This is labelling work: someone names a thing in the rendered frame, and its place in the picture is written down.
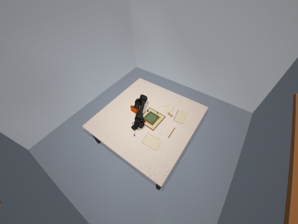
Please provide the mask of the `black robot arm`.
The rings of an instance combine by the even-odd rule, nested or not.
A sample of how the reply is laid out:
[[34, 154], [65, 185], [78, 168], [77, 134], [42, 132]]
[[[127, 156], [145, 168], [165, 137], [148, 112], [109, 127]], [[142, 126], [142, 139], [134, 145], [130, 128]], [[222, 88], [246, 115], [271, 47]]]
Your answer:
[[135, 117], [135, 123], [134, 123], [135, 128], [138, 128], [138, 127], [142, 128], [144, 126], [144, 123], [141, 123], [141, 121], [143, 119], [143, 109], [146, 101], [147, 101], [147, 96], [145, 95], [141, 95], [140, 99], [136, 99], [135, 101], [134, 108], [138, 109], [140, 106], [139, 112], [136, 114], [136, 117]]

